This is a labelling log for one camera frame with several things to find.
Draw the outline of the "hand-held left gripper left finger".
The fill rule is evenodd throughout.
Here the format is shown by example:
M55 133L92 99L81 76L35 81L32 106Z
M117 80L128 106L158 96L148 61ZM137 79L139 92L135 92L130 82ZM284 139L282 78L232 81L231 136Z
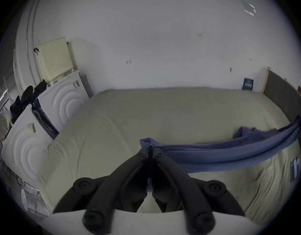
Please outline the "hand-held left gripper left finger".
M75 180L53 213L85 210L82 223L90 233L110 233L115 209L137 212L147 196L148 155L148 148L142 148L109 176Z

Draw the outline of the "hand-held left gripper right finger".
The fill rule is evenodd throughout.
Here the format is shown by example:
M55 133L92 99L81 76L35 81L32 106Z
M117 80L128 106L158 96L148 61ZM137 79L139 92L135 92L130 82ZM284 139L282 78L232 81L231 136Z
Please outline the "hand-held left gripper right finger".
M150 169L153 197L164 212L184 211L189 234L209 234L216 225L213 212L245 217L223 182L190 177L159 148L150 147Z

